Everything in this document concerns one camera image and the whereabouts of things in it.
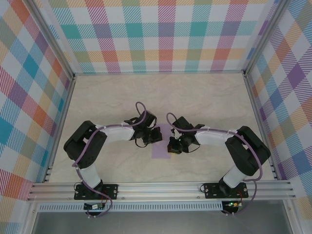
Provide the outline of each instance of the purple cable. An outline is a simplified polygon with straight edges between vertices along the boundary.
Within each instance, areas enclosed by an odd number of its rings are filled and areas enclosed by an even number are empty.
[[[134,127],[134,126],[137,126],[137,125],[139,125],[140,123],[142,123],[142,122],[144,121],[145,117],[146,117],[146,112],[147,112],[147,110],[146,110],[145,105],[144,105],[142,102],[137,101],[137,102],[136,102],[136,110],[137,110],[137,112],[138,112],[139,114],[141,114],[141,113],[140,113],[139,110],[138,110],[138,107],[137,107],[138,104],[141,104],[141,105],[143,106],[143,108],[144,108],[144,115],[143,115],[143,118],[142,118],[138,123],[135,123],[135,124],[132,124],[132,125],[111,124],[111,125],[107,125],[107,126],[105,126],[105,127],[106,127],[106,128],[108,128],[108,127]],[[76,161],[73,163],[73,165],[72,165],[72,167],[75,167],[75,168],[76,168],[76,171],[77,171],[77,174],[78,174],[79,178],[82,180],[82,183],[83,183],[88,189],[90,189],[91,191],[93,191],[93,192],[95,192],[95,193],[97,193],[97,194],[102,195],[103,197],[109,199],[110,202],[111,202],[109,208],[108,208],[106,211],[101,212],[101,213],[98,214],[97,216],[94,216],[94,218],[96,218],[96,217],[101,217],[101,216],[103,216],[104,214],[106,214],[106,213],[112,208],[112,206],[113,206],[113,201],[112,201],[112,199],[111,199],[108,195],[105,195],[104,193],[101,193],[101,192],[99,192],[99,191],[97,191],[97,190],[91,188],[91,187],[83,180],[82,175],[81,175],[80,171],[78,170],[77,164],[80,162],[81,158],[82,158],[82,157],[84,156],[84,154],[86,153],[86,151],[87,151],[87,149],[88,149],[88,147],[89,147],[89,145],[90,145],[90,142],[91,142],[91,140],[93,139],[93,137],[94,137],[100,130],[104,129],[105,127],[100,127],[100,128],[98,128],[98,129],[96,129],[96,130],[91,134],[91,136],[90,136],[88,142],[86,143],[86,145],[84,146],[84,148],[83,148],[83,150],[82,150],[80,156],[77,158],[77,160],[76,160]]]
[[[263,176],[263,169],[262,169],[262,165],[261,165],[261,162],[257,156],[257,154],[255,153],[254,149],[251,147],[251,145],[242,137],[240,136],[239,134],[237,133],[234,133],[234,132],[231,132],[231,131],[227,131],[227,130],[222,130],[222,129],[215,129],[215,128],[200,128],[200,129],[189,129],[189,130],[185,130],[185,129],[180,129],[180,128],[177,128],[175,127],[170,121],[169,121],[169,115],[172,115],[175,120],[177,120],[176,116],[169,112],[167,113],[166,115],[166,119],[167,119],[167,122],[169,123],[169,125],[171,127],[173,127],[174,129],[178,130],[178,131],[181,131],[181,132],[217,132],[217,133],[227,133],[227,134],[231,134],[231,135],[234,135],[235,137],[237,137],[238,139],[240,139],[247,147],[248,149],[250,150],[250,152],[253,154],[256,162],[257,162],[257,165],[259,167],[259,171],[260,171],[260,174],[258,176],[258,178],[256,179],[245,179],[244,182],[250,182],[252,181],[254,183],[254,194],[253,194],[253,197],[252,199],[250,200],[250,202],[247,204],[247,206],[245,206],[242,210],[236,212],[236,214],[240,214],[242,212],[244,212],[246,210],[246,208],[252,203],[252,201],[254,200],[255,198],[255,195],[257,193],[257,183],[256,181],[260,180]]]

